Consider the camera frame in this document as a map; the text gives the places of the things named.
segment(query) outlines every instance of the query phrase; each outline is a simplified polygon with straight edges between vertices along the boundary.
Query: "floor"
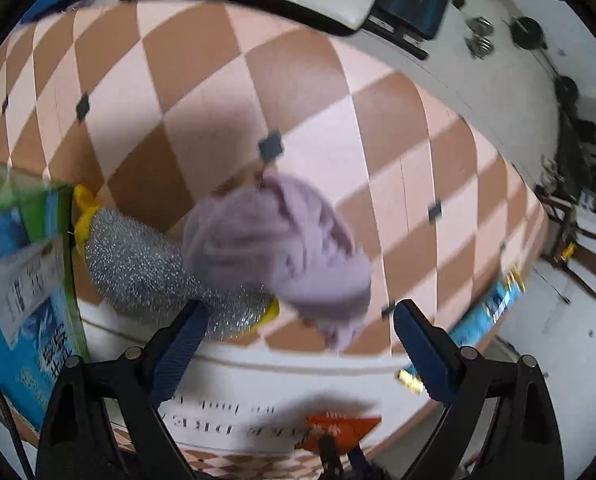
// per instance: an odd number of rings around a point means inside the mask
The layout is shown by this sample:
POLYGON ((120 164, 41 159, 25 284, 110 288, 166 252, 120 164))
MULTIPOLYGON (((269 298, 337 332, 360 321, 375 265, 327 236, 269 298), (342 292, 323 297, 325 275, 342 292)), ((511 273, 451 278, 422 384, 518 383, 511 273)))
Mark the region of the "floor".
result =
MULTIPOLYGON (((509 160, 529 186, 539 181, 540 156, 553 156, 556 148, 556 103, 550 76, 529 52, 510 41, 505 22, 509 14, 498 0, 466 0, 462 10, 447 9, 443 25, 434 41, 422 45, 430 54, 419 61, 366 32, 349 38, 349 43, 404 72, 415 83, 438 97, 465 117, 509 160), (469 30, 467 16, 483 15, 495 27, 495 53, 472 59, 464 37, 469 30)), ((510 360, 493 344, 487 356, 510 360)), ((486 403, 465 457, 478 451, 491 420, 493 402, 486 403)), ((376 462, 393 476, 408 469, 427 441, 441 416, 436 410, 406 437, 382 453, 376 462)))
MULTIPOLYGON (((581 228, 596 233, 595 214, 580 208, 576 214, 581 228)), ((526 286, 499 334, 536 357, 546 374, 565 479, 573 480, 596 454, 596 300, 544 261, 534 263, 526 286)))

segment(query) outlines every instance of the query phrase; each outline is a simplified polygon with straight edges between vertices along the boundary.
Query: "yellow handle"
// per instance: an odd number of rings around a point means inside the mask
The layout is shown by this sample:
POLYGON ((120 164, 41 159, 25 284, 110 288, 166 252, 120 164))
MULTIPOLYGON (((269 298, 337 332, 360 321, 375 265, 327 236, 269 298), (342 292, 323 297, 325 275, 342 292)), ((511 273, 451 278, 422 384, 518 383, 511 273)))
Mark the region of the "yellow handle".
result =
POLYGON ((280 303, 278 302, 278 300, 276 298, 273 298, 273 300, 271 300, 271 303, 269 303, 267 310, 265 311, 263 316, 260 318, 260 321, 258 321, 254 326, 252 326, 250 330, 255 330, 256 328, 259 328, 261 326, 271 323, 279 315, 280 315, 280 303))
POLYGON ((78 222, 76 222, 73 233, 76 237, 78 252, 84 258, 84 243, 89 238, 91 220, 98 209, 100 209, 100 205, 95 201, 94 195, 89 191, 89 188, 83 184, 78 184, 76 189, 73 190, 73 200, 75 200, 76 205, 82 211, 82 215, 80 215, 78 222))

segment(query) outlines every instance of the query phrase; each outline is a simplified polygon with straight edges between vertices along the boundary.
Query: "cable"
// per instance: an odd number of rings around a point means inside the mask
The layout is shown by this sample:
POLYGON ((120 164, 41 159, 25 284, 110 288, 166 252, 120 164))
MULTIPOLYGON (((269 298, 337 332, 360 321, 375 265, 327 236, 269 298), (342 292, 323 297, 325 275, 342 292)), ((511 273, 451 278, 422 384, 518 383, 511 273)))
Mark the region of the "cable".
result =
POLYGON ((7 425, 7 429, 9 430, 9 434, 11 435, 11 439, 14 441, 15 453, 20 460, 20 464, 22 465, 22 469, 24 470, 24 474, 26 475, 27 480, 35 480, 35 475, 33 473, 33 469, 31 468, 31 464, 29 463, 29 458, 26 455, 24 450, 24 446, 22 445, 22 439, 20 438, 20 433, 18 429, 15 427, 14 416, 11 413, 11 409, 9 408, 9 403, 6 402, 4 395, 2 394, 2 390, 0 389, 0 411, 4 416, 4 420, 7 425))
POLYGON ((558 289, 557 289, 556 287, 554 287, 554 286, 553 286, 553 285, 552 285, 550 282, 548 282, 547 280, 545 280, 545 277, 544 277, 544 276, 543 276, 543 275, 542 275, 540 272, 538 272, 538 271, 536 270, 536 268, 535 268, 535 267, 532 267, 532 269, 534 270, 534 272, 535 272, 536 274, 538 274, 538 276, 540 276, 540 277, 542 278, 542 280, 543 280, 543 281, 544 281, 544 282, 545 282, 547 285, 549 285, 549 286, 550 286, 550 287, 551 287, 553 290, 555 290, 555 291, 556 291, 556 294, 558 294, 558 295, 560 296, 560 298, 561 298, 561 300, 562 300, 562 301, 564 301, 564 302, 565 302, 565 303, 567 303, 567 304, 571 303, 571 300, 570 300, 569 298, 566 298, 565 296, 563 296, 561 293, 559 293, 558 289))
POLYGON ((547 74, 547 76, 549 76, 549 79, 551 79, 553 81, 554 78, 558 76, 558 73, 556 72, 556 75, 553 75, 550 72, 550 70, 547 67, 545 67, 545 65, 542 62, 540 62, 540 59, 538 59, 538 56, 536 56, 536 52, 533 50, 530 50, 530 52, 532 53, 532 56, 534 56, 534 59, 536 60, 536 62, 540 65, 540 68, 542 68, 544 70, 545 74, 547 74))

